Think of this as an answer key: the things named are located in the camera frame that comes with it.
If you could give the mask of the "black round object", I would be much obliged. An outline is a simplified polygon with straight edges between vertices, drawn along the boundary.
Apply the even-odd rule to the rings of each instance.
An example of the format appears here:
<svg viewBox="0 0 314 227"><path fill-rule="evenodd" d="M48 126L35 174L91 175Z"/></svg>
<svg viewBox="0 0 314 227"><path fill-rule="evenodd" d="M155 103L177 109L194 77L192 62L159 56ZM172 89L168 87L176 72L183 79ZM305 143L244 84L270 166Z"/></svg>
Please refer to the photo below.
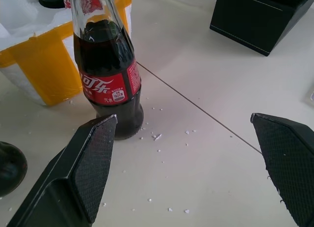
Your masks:
<svg viewBox="0 0 314 227"><path fill-rule="evenodd" d="M13 192L27 172L25 155L16 146L0 141L0 197Z"/></svg>

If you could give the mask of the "black box white stitching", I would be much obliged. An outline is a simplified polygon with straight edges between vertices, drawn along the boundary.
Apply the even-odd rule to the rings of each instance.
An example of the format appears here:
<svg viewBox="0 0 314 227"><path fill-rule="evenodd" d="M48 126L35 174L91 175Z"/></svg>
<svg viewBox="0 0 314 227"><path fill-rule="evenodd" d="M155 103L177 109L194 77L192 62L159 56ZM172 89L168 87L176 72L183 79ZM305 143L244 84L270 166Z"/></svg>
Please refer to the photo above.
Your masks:
<svg viewBox="0 0 314 227"><path fill-rule="evenodd" d="M209 28L268 56L313 3L314 0L216 0Z"/></svg>

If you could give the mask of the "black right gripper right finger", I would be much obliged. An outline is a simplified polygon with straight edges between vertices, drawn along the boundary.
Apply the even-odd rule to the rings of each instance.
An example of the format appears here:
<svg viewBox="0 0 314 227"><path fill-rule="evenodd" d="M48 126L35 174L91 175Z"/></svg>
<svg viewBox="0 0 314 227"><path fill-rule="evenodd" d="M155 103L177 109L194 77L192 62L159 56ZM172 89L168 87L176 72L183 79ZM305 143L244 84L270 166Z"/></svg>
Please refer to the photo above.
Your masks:
<svg viewBox="0 0 314 227"><path fill-rule="evenodd" d="M299 122L253 113L268 177L298 227L314 227L314 131Z"/></svg>

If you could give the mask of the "yellow and white crate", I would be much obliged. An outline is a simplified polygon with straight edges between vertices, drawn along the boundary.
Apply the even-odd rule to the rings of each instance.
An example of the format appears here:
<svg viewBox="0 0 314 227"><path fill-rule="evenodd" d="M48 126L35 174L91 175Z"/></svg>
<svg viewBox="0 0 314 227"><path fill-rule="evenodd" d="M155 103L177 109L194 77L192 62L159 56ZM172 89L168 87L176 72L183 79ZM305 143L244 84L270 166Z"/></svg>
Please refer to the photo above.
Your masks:
<svg viewBox="0 0 314 227"><path fill-rule="evenodd" d="M0 73L44 106L81 93L71 8L46 8L38 0L0 0Z"/></svg>

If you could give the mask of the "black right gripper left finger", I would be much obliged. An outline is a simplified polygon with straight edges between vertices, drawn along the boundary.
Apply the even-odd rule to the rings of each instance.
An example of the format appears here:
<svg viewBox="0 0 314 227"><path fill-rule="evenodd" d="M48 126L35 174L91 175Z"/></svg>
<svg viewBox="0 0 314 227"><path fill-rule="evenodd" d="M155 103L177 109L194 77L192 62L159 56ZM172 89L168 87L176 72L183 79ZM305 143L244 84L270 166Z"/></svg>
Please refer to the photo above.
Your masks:
<svg viewBox="0 0 314 227"><path fill-rule="evenodd" d="M116 124L112 114L81 125L7 227L92 227L109 175Z"/></svg>

